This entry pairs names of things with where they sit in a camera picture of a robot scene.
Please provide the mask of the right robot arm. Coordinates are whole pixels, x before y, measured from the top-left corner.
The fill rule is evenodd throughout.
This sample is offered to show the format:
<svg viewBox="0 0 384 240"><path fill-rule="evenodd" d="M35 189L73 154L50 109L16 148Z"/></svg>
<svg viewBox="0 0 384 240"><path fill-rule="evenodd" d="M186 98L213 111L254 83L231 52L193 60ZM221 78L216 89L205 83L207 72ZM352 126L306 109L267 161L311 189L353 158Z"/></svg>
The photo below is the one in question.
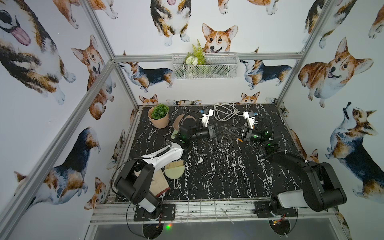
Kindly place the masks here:
<svg viewBox="0 0 384 240"><path fill-rule="evenodd" d="M270 211L309 208L322 212L345 204L347 195L333 167L328 163L305 160L301 155L281 148L278 144L281 138L267 130L257 131L245 126L239 133L240 140L258 143L258 153L262 158L293 172L302 181L300 189L271 197Z"/></svg>

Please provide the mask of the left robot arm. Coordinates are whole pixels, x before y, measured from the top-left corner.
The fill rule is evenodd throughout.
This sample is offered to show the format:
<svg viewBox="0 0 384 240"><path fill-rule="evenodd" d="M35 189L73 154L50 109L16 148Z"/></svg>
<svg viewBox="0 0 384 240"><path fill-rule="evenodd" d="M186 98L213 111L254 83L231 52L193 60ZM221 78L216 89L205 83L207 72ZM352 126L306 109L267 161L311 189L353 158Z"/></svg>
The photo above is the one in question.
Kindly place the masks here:
<svg viewBox="0 0 384 240"><path fill-rule="evenodd" d="M215 138L214 125L198 129L193 118L181 121L179 132L171 144L151 154L126 161L123 169L116 177L114 187L132 204L156 219L163 212L161 201L150 192L153 176L166 165L182 158L184 151L194 140Z"/></svg>

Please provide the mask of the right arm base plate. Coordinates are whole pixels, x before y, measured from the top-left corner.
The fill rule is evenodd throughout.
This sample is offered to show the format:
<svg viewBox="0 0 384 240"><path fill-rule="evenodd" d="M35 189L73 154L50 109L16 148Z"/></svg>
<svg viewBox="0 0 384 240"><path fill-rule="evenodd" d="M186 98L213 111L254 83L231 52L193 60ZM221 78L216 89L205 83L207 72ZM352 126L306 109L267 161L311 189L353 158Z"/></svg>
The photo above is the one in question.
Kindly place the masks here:
<svg viewBox="0 0 384 240"><path fill-rule="evenodd" d="M283 208L276 201L255 201L254 214L258 218L282 218L286 217L297 217L298 213L295 208Z"/></svg>

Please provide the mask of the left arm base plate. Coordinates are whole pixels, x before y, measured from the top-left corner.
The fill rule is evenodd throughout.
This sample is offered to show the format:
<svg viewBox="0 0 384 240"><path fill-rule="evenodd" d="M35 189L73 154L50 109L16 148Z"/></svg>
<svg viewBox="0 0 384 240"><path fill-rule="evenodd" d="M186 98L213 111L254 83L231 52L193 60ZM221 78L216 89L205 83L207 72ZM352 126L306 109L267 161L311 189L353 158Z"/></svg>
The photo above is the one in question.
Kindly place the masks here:
<svg viewBox="0 0 384 240"><path fill-rule="evenodd" d="M141 206L138 206L135 211L134 222L173 221L175 219L175 214L175 204L160 204L152 213Z"/></svg>

